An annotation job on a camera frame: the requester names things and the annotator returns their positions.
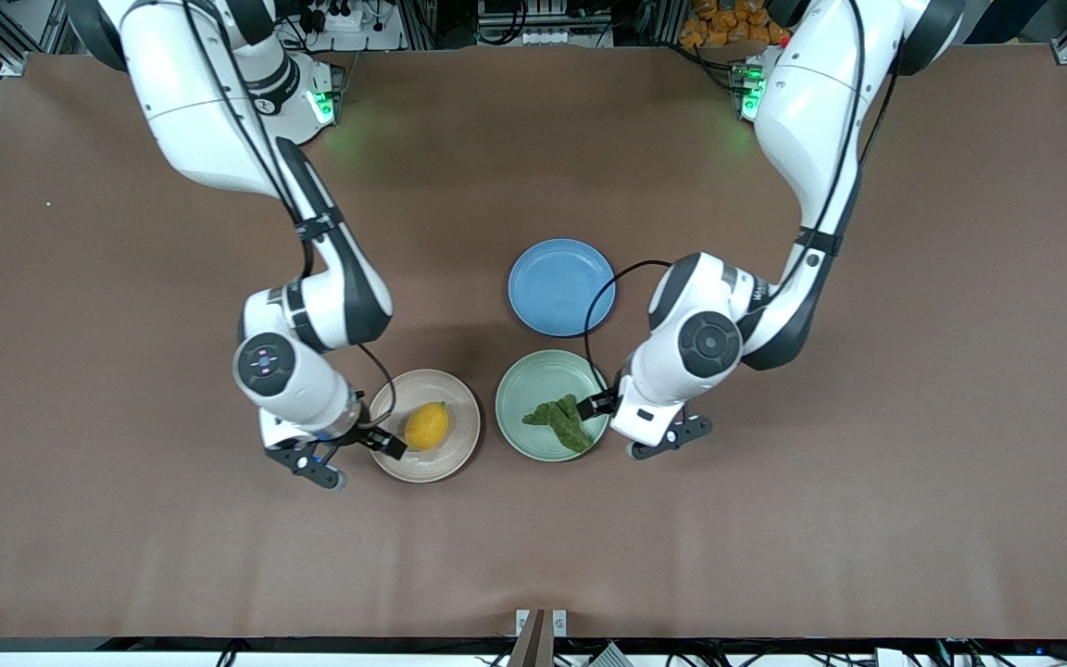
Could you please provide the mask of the yellow lemon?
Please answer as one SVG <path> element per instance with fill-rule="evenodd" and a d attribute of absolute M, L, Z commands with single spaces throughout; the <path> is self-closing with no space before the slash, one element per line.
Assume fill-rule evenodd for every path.
<path fill-rule="evenodd" d="M 428 402 L 412 410 L 404 425 L 403 440 L 411 450 L 431 451 L 445 442 L 450 432 L 450 413 L 445 402 Z"/>

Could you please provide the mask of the orange items box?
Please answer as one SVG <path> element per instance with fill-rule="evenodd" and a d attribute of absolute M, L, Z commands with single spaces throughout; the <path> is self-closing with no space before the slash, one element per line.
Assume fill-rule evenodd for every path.
<path fill-rule="evenodd" d="M 791 31 L 773 21 L 765 0 L 687 0 L 678 31 L 683 49 L 714 49 L 738 42 L 787 45 Z"/>

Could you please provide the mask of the blue plate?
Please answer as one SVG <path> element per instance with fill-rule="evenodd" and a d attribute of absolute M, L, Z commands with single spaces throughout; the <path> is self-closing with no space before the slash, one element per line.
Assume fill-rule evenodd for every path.
<path fill-rule="evenodd" d="M 614 308 L 614 275 L 596 248 L 576 239 L 545 240 L 526 249 L 509 270 L 509 307 L 540 334 L 580 337 Z"/>

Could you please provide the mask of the white power strip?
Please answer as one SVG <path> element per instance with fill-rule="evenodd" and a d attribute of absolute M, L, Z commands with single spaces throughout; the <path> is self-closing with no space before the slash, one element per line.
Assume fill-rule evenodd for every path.
<path fill-rule="evenodd" d="M 380 32 L 393 9 L 384 0 L 297 0 L 294 23 L 305 35 Z"/>

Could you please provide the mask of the beige pink plate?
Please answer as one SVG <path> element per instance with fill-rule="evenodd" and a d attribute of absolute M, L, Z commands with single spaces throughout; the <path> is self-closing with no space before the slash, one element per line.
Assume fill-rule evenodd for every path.
<path fill-rule="evenodd" d="M 450 432 L 436 450 L 416 451 L 408 447 L 402 460 L 372 452 L 377 465 L 396 480 L 439 482 L 469 463 L 480 439 L 482 415 L 469 386 L 453 375 L 436 369 L 415 369 L 399 375 L 393 384 L 375 396 L 370 415 L 380 418 L 391 407 L 389 418 L 382 420 L 381 427 L 403 439 L 404 425 L 412 410 L 436 401 L 445 402 L 450 413 Z"/>

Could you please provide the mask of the brown table mat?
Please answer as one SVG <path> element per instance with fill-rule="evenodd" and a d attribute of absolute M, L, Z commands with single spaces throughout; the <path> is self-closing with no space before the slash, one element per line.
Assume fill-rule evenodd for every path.
<path fill-rule="evenodd" d="M 0 636 L 1067 637 L 1067 67 L 953 47 L 886 114 L 809 342 L 631 460 L 329 491 L 232 379 L 280 204 L 171 169 L 123 73 L 0 85 Z"/>

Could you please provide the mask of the aluminium profile bars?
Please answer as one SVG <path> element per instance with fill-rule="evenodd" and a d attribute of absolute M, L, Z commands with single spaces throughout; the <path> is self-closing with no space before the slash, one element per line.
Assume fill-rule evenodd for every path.
<path fill-rule="evenodd" d="M 440 50 L 437 34 L 439 0 L 396 0 L 402 18 L 409 49 L 412 51 Z"/>

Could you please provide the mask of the aluminium angle bracket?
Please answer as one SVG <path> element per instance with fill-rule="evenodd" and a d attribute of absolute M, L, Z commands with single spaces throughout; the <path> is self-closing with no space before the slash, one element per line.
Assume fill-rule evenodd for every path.
<path fill-rule="evenodd" d="M 569 636 L 568 612 L 562 609 L 541 612 L 545 626 L 552 629 L 552 635 L 555 638 L 566 638 Z M 521 633 L 521 630 L 524 629 L 531 616 L 534 616 L 534 610 L 530 609 L 517 609 L 515 612 L 515 633 L 513 633 L 513 636 L 517 636 Z"/>

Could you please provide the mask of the green lettuce leaf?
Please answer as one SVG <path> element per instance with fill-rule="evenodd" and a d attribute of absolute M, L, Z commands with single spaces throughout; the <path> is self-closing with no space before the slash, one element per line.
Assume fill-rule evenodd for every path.
<path fill-rule="evenodd" d="M 550 428 L 561 447 L 570 452 L 587 452 L 593 438 L 582 426 L 582 415 L 575 396 L 567 394 L 545 404 L 538 404 L 521 418 L 524 425 Z"/>

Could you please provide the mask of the light green plate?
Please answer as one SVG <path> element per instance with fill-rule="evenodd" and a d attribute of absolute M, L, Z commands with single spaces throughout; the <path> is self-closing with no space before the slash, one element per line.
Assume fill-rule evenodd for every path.
<path fill-rule="evenodd" d="M 496 422 L 505 440 L 529 459 L 578 459 L 595 447 L 607 431 L 609 418 L 606 415 L 582 422 L 587 444 L 574 450 L 562 445 L 550 426 L 530 425 L 522 419 L 534 413 L 539 404 L 558 400 L 567 394 L 582 400 L 606 388 L 584 358 L 559 349 L 538 351 L 517 359 L 503 375 L 496 390 Z"/>

